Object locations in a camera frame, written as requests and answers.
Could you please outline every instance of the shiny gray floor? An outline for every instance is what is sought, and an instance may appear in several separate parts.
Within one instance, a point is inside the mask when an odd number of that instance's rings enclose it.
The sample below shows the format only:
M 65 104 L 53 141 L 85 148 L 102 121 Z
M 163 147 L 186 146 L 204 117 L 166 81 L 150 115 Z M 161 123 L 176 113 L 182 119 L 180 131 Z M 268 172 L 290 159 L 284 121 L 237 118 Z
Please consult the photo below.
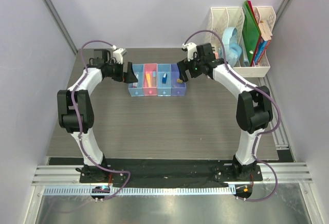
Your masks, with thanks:
M 125 62 L 176 63 L 181 49 L 128 49 Z M 85 50 L 85 58 L 93 56 Z M 69 80 L 82 74 L 78 54 Z M 127 85 L 104 79 L 92 96 L 94 134 L 108 158 L 232 159 L 240 128 L 236 99 L 221 84 L 199 76 L 187 83 L 184 97 L 131 97 Z M 82 157 L 74 139 L 56 123 L 47 153 L 53 157 Z M 262 136 L 260 159 L 278 159 L 272 135 Z
M 252 197 L 264 197 L 272 188 L 272 184 L 255 185 Z M 235 200 L 232 195 L 117 197 L 103 203 L 88 203 L 69 214 L 54 211 L 70 211 L 90 199 L 87 196 L 43 197 L 36 223 L 311 223 L 298 184 L 280 184 L 275 195 L 257 203 Z

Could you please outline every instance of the wall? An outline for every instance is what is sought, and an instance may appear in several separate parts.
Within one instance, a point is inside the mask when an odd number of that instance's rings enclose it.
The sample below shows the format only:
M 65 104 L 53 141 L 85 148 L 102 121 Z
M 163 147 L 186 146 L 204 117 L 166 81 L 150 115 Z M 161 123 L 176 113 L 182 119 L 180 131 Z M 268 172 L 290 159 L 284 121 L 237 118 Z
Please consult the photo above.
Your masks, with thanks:
M 52 0 L 77 48 L 90 39 L 120 47 L 180 47 L 190 34 L 205 29 L 211 6 L 241 6 L 243 1 Z M 281 2 L 251 1 L 276 9 Z
M 42 0 L 0 0 L 0 217 L 22 223 L 74 55 Z
M 329 212 L 328 0 L 292 0 L 267 55 L 294 155 L 305 161 Z

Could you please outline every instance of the green folder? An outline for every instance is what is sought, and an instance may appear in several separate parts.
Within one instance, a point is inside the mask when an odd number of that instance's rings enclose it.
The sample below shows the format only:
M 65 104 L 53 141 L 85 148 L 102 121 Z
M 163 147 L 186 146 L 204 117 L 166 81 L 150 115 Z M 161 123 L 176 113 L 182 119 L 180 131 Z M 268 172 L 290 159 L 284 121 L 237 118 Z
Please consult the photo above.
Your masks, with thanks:
M 247 1 L 243 3 L 243 9 L 245 13 L 245 22 L 243 24 L 242 36 L 245 42 L 248 60 L 251 65 L 261 36 L 261 31 Z

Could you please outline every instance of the wooden tabletop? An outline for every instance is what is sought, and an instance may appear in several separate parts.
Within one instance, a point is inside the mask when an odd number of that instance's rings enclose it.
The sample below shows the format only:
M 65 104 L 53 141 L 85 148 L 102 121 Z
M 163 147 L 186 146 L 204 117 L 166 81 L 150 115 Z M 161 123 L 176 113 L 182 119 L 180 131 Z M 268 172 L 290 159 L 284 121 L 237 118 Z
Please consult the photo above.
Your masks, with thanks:
M 177 63 L 178 48 L 127 49 L 124 61 Z M 93 56 L 85 49 L 85 58 Z M 80 54 L 68 83 L 82 74 Z M 258 79 L 249 79 L 258 84 Z M 240 140 L 236 99 L 220 83 L 199 76 L 187 82 L 184 97 L 131 97 L 128 86 L 104 79 L 91 95 L 94 134 L 107 158 L 232 159 Z M 75 140 L 56 123 L 48 156 L 82 157 Z M 272 135 L 261 137 L 258 157 L 278 159 Z

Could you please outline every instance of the yellow object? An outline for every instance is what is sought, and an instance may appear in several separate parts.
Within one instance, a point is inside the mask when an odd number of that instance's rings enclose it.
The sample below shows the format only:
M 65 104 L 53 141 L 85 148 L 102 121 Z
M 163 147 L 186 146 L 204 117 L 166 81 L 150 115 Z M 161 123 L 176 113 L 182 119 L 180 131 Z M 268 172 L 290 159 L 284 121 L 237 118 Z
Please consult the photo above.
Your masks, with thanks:
M 152 87 L 151 75 L 146 73 L 146 81 L 148 82 L 148 87 Z

